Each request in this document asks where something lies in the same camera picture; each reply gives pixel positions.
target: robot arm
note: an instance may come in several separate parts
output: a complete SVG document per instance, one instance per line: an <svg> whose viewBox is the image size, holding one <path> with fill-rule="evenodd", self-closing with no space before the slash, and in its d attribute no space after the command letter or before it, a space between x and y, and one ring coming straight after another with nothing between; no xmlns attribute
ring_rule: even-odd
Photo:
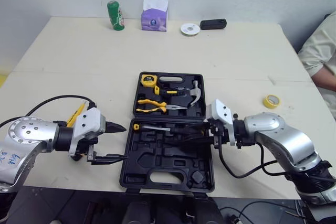
<svg viewBox="0 0 336 224"><path fill-rule="evenodd" d="M336 183L328 171L331 165L321 160L313 142L303 132L286 125L283 118L274 113L252 115L244 120L238 120L235 114L234 118L232 120L230 109L219 100L207 107L208 121L217 124L212 130L215 148L221 148L218 137L224 143L236 143L238 148L256 143L265 146L285 170L285 177L295 184L314 219L319 221L336 215ZM222 132L218 130L218 122L224 126Z"/></svg>
<svg viewBox="0 0 336 224"><path fill-rule="evenodd" d="M80 114L73 128L61 122L48 122L35 117L23 117L14 121L5 141L0 145L0 223L7 214L16 193L23 185L36 156L41 152L69 151L77 160L80 154L88 155L92 164L112 164L125 159L118 154L96 156L93 145L103 133L122 132L118 124L106 122L96 108Z"/></svg>

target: green bottle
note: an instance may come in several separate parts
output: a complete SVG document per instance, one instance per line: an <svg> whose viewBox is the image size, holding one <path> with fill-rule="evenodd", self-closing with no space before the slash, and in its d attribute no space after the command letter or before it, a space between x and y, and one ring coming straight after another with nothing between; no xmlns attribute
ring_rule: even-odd
<svg viewBox="0 0 336 224"><path fill-rule="evenodd" d="M114 30L120 31L125 28L124 19L121 14L120 5L117 1L110 1L107 3L107 10L109 11L110 21Z"/></svg>

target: yellow tape measure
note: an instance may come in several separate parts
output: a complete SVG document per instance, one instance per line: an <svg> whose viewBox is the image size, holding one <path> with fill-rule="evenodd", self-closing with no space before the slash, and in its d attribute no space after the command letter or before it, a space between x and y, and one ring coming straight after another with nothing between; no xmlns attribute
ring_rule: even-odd
<svg viewBox="0 0 336 224"><path fill-rule="evenodd" d="M269 94L264 98L262 103L265 105L265 107L269 109L275 109L277 106L280 105L281 101L280 98L278 98L276 95Z"/></svg>
<svg viewBox="0 0 336 224"><path fill-rule="evenodd" d="M154 88L156 85L156 81L157 81L157 76L153 74L143 74L141 76L141 84L144 87Z"/></svg>

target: tissue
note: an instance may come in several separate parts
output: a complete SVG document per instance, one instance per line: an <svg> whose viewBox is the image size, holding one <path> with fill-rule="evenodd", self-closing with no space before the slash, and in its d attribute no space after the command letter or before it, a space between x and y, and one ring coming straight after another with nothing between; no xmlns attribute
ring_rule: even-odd
<svg viewBox="0 0 336 224"><path fill-rule="evenodd" d="M167 31L168 0L143 0L142 30Z"/></svg>

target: beige sleeve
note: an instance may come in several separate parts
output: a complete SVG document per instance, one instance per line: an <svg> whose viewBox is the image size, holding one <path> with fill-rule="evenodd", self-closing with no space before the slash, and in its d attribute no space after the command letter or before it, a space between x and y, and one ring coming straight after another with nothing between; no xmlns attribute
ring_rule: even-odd
<svg viewBox="0 0 336 224"><path fill-rule="evenodd" d="M310 76L316 74L336 52L336 12L330 14L308 38L298 56Z"/></svg>

